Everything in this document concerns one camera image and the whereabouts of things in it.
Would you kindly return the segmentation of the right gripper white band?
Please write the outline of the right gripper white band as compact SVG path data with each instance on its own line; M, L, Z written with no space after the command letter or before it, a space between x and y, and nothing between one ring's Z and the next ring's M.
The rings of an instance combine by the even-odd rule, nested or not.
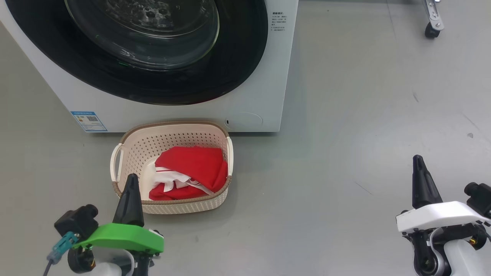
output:
M491 223L470 206L458 202L443 202L433 177L421 155L413 156L412 206L414 209L396 216L400 233L413 233L440 227L475 223Z

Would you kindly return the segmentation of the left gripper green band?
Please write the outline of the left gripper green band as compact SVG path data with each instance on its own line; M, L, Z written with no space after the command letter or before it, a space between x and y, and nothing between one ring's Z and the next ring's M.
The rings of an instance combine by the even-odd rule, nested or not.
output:
M115 211L113 223L98 227L93 234L72 246L132 250L149 255L164 252L164 237L144 227L140 182L136 174L127 177Z

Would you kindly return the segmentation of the red garment with white trim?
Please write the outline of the red garment with white trim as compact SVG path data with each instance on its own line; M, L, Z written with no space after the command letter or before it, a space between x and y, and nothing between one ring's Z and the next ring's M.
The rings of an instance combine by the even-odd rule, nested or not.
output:
M156 187L149 192L149 199L154 201L184 200L209 195L206 191L199 189L199 187L190 186L189 183L173 181L170 190L166 189L165 184L157 183Z

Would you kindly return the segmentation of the white garment with red sleeve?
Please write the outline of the white garment with red sleeve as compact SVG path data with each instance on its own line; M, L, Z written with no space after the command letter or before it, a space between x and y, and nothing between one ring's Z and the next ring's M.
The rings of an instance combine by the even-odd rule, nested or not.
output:
M228 164L222 149L174 146L156 159L152 189L157 183L165 183L170 190L171 183L179 181L199 187L210 196L224 187L227 178Z

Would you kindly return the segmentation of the washing machine glass door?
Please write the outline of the washing machine glass door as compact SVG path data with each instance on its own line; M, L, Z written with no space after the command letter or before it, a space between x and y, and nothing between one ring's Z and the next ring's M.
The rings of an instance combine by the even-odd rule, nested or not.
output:
M216 99L256 69L265 0L5 0L51 61L106 93L154 105Z

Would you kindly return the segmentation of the cream perforated laundry basket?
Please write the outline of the cream perforated laundry basket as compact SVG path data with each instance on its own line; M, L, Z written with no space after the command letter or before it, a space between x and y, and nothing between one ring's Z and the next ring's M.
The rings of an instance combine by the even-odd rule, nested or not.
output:
M228 163L226 183L217 193L196 199L154 201L149 199L155 161L174 146L207 146L222 150ZM209 121L165 121L137 126L123 136L112 152L110 176L113 189L122 196L128 175L140 182L143 212L177 215L210 211L226 200L234 168L234 149L230 135L222 126Z

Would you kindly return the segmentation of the white front-load washing machine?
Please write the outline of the white front-load washing machine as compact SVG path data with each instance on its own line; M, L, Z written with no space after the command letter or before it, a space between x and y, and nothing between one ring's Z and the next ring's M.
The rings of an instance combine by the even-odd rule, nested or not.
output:
M235 112L251 112L263 119L262 127L252 132L277 132L283 112L298 0L265 0L265 5L268 38L256 69L232 91L191 105L154 105L106 93L51 61L14 22L5 0L0 0L0 21L67 110L95 112L108 132L124 133L137 125L158 121L195 119L212 121L236 132L224 124L224 119ZM273 11L287 14L286 30L270 31Z

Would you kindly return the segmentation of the blue energy label sticker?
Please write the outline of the blue energy label sticker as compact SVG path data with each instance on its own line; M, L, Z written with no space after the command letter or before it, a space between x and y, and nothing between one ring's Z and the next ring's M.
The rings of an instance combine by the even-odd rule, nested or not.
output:
M108 132L107 128L103 125L95 112L70 111L70 113L85 132Z

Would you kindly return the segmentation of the round drain filter cover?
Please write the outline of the round drain filter cover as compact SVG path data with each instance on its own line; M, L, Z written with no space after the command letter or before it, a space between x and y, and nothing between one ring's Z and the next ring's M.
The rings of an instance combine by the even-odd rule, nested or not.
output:
M235 112L224 119L224 124L233 131L252 132L262 127L263 119L251 112Z

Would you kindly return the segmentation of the silver metal cart leg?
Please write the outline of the silver metal cart leg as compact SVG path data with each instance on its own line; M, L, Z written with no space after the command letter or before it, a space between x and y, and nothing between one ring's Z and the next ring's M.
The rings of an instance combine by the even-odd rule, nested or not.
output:
M444 24L440 13L437 10L437 3L441 0L421 0L425 9L426 15L429 20L429 24L434 30L443 30Z

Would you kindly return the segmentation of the small black text label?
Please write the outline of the small black text label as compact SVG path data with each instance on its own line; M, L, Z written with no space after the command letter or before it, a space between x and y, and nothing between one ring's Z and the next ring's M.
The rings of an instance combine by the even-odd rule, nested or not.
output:
M284 31L287 27L287 14L282 11L273 11L270 16L270 31Z

